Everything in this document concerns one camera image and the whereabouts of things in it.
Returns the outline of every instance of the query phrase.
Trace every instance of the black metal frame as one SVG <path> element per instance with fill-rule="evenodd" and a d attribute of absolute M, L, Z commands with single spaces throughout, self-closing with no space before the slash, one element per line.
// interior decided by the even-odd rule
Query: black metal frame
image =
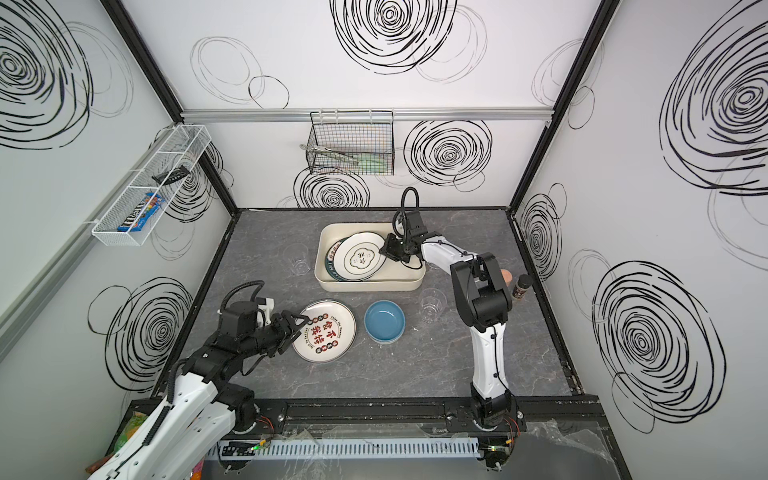
<path fill-rule="evenodd" d="M 515 242 L 523 256 L 525 268 L 534 278 L 534 291 L 536 292 L 539 306 L 541 307 L 545 322 L 549 328 L 552 342 L 558 352 L 571 391 L 574 393 L 572 396 L 559 397 L 517 397 L 518 408 L 521 412 L 525 413 L 522 419 L 523 425 L 521 425 L 521 427 L 523 429 L 525 428 L 525 420 L 529 422 L 547 421 L 553 418 L 558 421 L 594 420 L 602 430 L 605 441 L 608 443 L 608 448 L 616 462 L 621 477 L 625 480 L 631 480 L 631 474 L 627 469 L 624 458 L 618 448 L 611 427 L 608 425 L 598 398 L 595 396 L 584 395 L 583 393 L 583 389 L 581 388 L 581 384 L 579 383 L 573 368 L 573 362 L 568 354 L 568 348 L 563 341 L 552 308 L 549 305 L 544 288 L 533 265 L 531 255 L 528 252 L 525 242 L 521 238 L 519 228 L 517 228 L 516 220 L 514 219 L 515 211 L 520 206 L 525 192 L 530 187 L 536 171 L 546 155 L 554 138 L 554 134 L 568 110 L 568 105 L 578 89 L 578 84 L 586 72 L 594 52 L 598 48 L 602 36 L 605 33 L 619 2 L 620 0 L 602 0 L 598 7 L 585 40 L 582 42 L 581 48 L 579 49 L 576 60 L 568 73 L 564 87 L 555 102 L 551 123 L 545 127 L 538 139 L 538 143 L 536 144 L 531 159 L 525 168 L 520 184 L 512 198 L 510 207 L 471 207 L 471 209 L 506 210 L 510 228 L 512 228 L 512 233 L 515 237 Z M 109 14 L 115 27 L 118 29 L 125 43 L 133 53 L 134 58 L 141 67 L 144 75 L 149 80 L 150 85 L 155 90 L 161 103 L 165 106 L 170 117 L 174 122 L 183 121 L 181 117 L 182 107 L 180 103 L 173 94 L 170 85 L 166 82 L 157 63 L 152 58 L 149 49 L 142 40 L 141 35 L 136 29 L 136 25 L 131 20 L 131 17 L 127 13 L 121 0 L 101 0 L 101 4 L 104 6 L 104 9 Z M 150 413 L 161 400 L 161 398 L 156 395 L 165 387 L 170 365 L 176 362 L 181 355 L 181 350 L 183 349 L 186 339 L 192 330 L 192 326 L 197 319 L 197 315 L 200 312 L 205 296 L 213 282 L 218 266 L 226 251 L 234 228 L 237 225 L 237 221 L 240 219 L 241 213 L 246 210 L 325 210 L 303 208 L 239 209 L 207 154 L 204 154 L 201 157 L 199 164 L 232 218 L 222 237 L 214 258 L 209 265 L 206 275 L 203 278 L 200 289 L 197 291 L 190 312 L 184 320 L 184 324 L 181 327 L 174 348 L 170 352 L 166 366 L 153 390 L 154 397 L 133 401 L 131 407 L 126 412 L 123 423 L 121 423 L 121 426 L 118 429 L 118 433 L 129 420 L 130 415 L 134 410 Z M 328 210 L 377 211 L 391 209 L 392 208 L 353 208 Z M 422 210 L 457 209 L 461 210 L 460 207 L 422 208 Z M 496 439 L 498 434 L 495 434 L 494 432 L 488 433 L 480 431 L 470 422 L 472 414 L 466 408 L 466 406 L 469 405 L 468 401 L 469 398 L 453 397 L 433 399 L 258 399 L 257 403 L 263 407 L 265 414 L 273 419 L 273 423 L 278 432 L 282 432 L 287 426 L 298 428 L 300 426 L 314 425 L 311 428 L 317 429 L 320 428 L 318 425 L 338 425 L 340 423 L 431 423 L 432 427 L 437 429 L 433 431 L 436 433 L 467 432 L 471 433 L 473 436 L 485 439 L 483 441 Z M 114 442 L 117 440 L 117 437 L 117 435 L 114 437 L 109 452 L 111 452 L 114 447 Z"/>

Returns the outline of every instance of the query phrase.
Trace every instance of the table surface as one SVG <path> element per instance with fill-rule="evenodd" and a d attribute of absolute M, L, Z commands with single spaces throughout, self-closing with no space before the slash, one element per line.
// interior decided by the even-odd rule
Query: table surface
<path fill-rule="evenodd" d="M 474 363 L 469 328 L 459 318 L 451 278 L 427 267 L 422 286 L 412 292 L 331 293 L 323 290 L 313 271 L 292 275 L 282 252 L 303 243 L 314 267 L 320 231 L 329 223 L 391 222 L 393 211 L 248 211 L 243 212 L 200 314 L 184 345 L 182 356 L 201 347 L 217 327 L 216 311 L 223 296 L 249 280 L 264 280 L 260 296 L 275 300 L 276 310 L 300 312 L 317 300 L 333 299 L 355 314 L 357 333 L 349 350 L 328 363 L 311 363 L 289 349 L 265 359 L 247 377 L 232 378 L 252 389 L 257 398 L 426 397 L 469 396 Z M 478 253 L 491 252 L 515 279 L 525 273 L 521 255 L 502 210 L 428 210 L 427 228 L 451 242 Z M 437 323 L 419 315 L 421 289 L 445 294 L 448 305 Z M 250 295 L 246 289 L 233 300 Z M 368 306 L 381 299 L 401 306 L 406 331 L 390 345 L 370 339 L 362 324 Z M 519 396 L 569 395 L 558 354 L 541 309 L 531 290 L 509 313 L 504 338 L 505 370 L 510 390 Z M 248 369 L 255 359 L 247 360 Z"/>

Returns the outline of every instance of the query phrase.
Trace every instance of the bowl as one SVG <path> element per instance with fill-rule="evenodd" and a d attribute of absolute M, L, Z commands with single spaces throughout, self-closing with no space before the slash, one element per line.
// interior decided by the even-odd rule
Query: bowl
<path fill-rule="evenodd" d="M 389 300 L 372 303 L 363 323 L 373 341 L 382 345 L 395 342 L 406 331 L 406 315 L 397 303 Z"/>

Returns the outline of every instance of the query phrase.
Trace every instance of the white plate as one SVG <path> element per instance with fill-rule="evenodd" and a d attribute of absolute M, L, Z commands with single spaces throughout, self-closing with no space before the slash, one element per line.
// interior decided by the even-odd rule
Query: white plate
<path fill-rule="evenodd" d="M 384 247 L 384 239 L 378 233 L 355 233 L 344 240 L 333 258 L 336 274 L 345 280 L 364 280 L 372 276 L 384 264 L 384 257 L 379 249 Z"/>
<path fill-rule="evenodd" d="M 352 310 L 343 303 L 320 300 L 301 314 L 311 320 L 293 342 L 293 349 L 301 358 L 314 363 L 330 362 L 352 346 L 357 325 Z"/>

